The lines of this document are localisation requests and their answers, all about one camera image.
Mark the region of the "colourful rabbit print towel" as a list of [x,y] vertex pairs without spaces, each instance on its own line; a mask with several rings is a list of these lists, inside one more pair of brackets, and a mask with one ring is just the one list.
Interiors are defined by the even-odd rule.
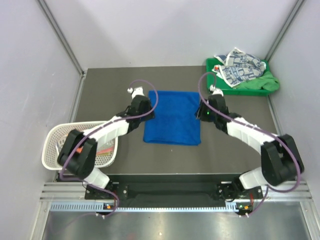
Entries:
[[62,148],[63,148],[63,146],[64,146],[64,144],[65,144],[65,141],[66,141],[66,138],[60,138],[60,139],[56,142],[55,148],[56,148],[56,150],[57,150],[58,153],[61,152],[61,150],[62,150]]

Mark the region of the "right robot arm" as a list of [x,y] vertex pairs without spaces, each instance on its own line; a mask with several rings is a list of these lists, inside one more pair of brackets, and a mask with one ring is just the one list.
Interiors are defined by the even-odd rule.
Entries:
[[242,141],[260,155],[260,167],[232,181],[237,197],[245,198],[253,188],[261,186],[278,193],[289,193],[299,186],[305,167],[292,136],[270,133],[229,112],[221,94],[202,98],[195,116],[200,121],[214,123],[218,130]]

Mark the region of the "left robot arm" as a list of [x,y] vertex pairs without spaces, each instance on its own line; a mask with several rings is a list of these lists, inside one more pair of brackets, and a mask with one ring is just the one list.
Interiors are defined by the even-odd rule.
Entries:
[[114,187],[110,178],[95,166],[98,149],[154,117],[150,99],[137,95],[124,111],[109,121],[86,131],[71,130],[57,157],[57,163],[77,179],[96,187],[97,194],[102,198],[109,198]]

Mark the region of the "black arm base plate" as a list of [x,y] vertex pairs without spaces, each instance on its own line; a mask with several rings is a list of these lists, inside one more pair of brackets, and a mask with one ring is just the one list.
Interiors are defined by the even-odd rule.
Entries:
[[262,189],[255,187],[237,192],[231,183],[220,182],[125,182],[109,183],[106,190],[115,193],[121,201],[147,196],[195,196],[204,194],[212,200],[261,200]]

